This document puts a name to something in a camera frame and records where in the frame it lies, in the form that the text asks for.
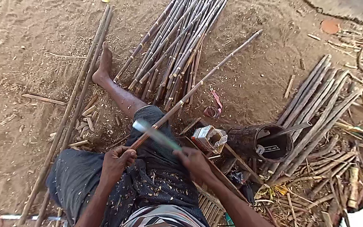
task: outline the sandy ground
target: sandy ground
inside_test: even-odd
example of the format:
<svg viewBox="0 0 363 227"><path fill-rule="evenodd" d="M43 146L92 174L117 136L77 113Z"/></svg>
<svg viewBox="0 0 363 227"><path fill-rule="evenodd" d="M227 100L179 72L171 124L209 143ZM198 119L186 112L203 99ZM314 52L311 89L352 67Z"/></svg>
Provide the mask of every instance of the sandy ground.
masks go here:
<svg viewBox="0 0 363 227"><path fill-rule="evenodd" d="M118 0L107 41L113 50L113 62L122 66L166 6L166 0ZM0 213L19 214L34 185L39 168L50 147L49 134L55 132L65 106L21 97L31 93L68 101L83 59L65 59L46 52L86 56L91 39L103 13L99 0L1 0L0 1L0 123L12 114L13 119L0 124ZM317 13L301 0L229 0L213 31L206 37L200 76L211 70L227 54L256 30L263 35L244 49L210 79L195 95L194 105L173 119L179 131L192 117L203 117L212 105L210 88L221 95L224 109L219 119L207 119L222 128L273 122L288 99L283 99L292 74L296 88L316 62L327 53L338 67L355 59L327 45L335 40L320 31L320 22L329 18ZM361 29L350 21L341 27ZM311 39L314 34L321 41ZM306 70L300 69L303 58ZM129 85L139 61L125 72L123 85ZM119 112L107 94L90 85L87 100L98 99L98 131L89 138L97 151L103 151L121 133L128 132L131 119ZM114 115L122 119L117 127ZM39 193L32 213L36 213L43 193Z"/></svg>

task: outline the man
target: man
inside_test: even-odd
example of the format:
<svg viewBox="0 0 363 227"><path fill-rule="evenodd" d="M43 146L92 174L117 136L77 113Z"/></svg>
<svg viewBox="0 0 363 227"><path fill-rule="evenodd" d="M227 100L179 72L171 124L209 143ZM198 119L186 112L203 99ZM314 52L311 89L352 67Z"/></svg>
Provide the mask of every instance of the man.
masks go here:
<svg viewBox="0 0 363 227"><path fill-rule="evenodd" d="M93 82L128 117L151 124L162 118L158 107L145 104L110 79L111 65L112 53L104 42ZM174 139L167 123L159 130ZM215 177L200 151L186 147L172 151L151 139L131 150L127 146L142 133L135 129L130 133L126 146L105 154L67 149L56 159L46 184L71 226L207 227L192 174L215 193L237 227L271 227Z"/></svg>

